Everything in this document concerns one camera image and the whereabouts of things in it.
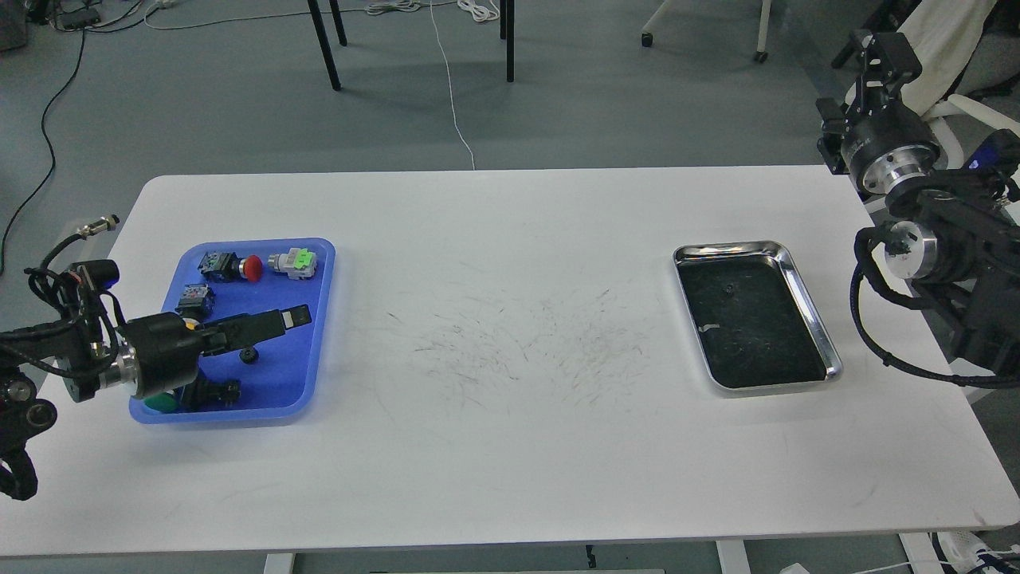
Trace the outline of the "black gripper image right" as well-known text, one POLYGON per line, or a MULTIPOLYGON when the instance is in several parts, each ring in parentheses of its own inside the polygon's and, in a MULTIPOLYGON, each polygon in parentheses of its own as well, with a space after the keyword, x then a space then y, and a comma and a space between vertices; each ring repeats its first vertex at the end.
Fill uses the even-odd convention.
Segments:
POLYGON ((932 129, 910 108, 886 108, 923 66, 901 32, 852 32, 861 70, 846 106, 834 98, 815 101, 821 119, 817 148, 834 175, 849 175, 857 193, 885 196, 907 179, 932 173, 940 146, 932 129))

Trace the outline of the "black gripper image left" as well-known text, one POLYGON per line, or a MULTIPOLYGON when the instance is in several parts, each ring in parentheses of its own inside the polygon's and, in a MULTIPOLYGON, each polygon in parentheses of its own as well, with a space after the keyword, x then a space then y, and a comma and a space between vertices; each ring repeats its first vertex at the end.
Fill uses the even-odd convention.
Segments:
POLYGON ((288 330, 311 324, 309 306, 242 313, 192 329, 176 313, 138 317, 117 328, 128 343, 132 374, 123 382, 134 399, 146 399, 194 382, 199 356, 226 355, 254 342, 280 337, 288 330))

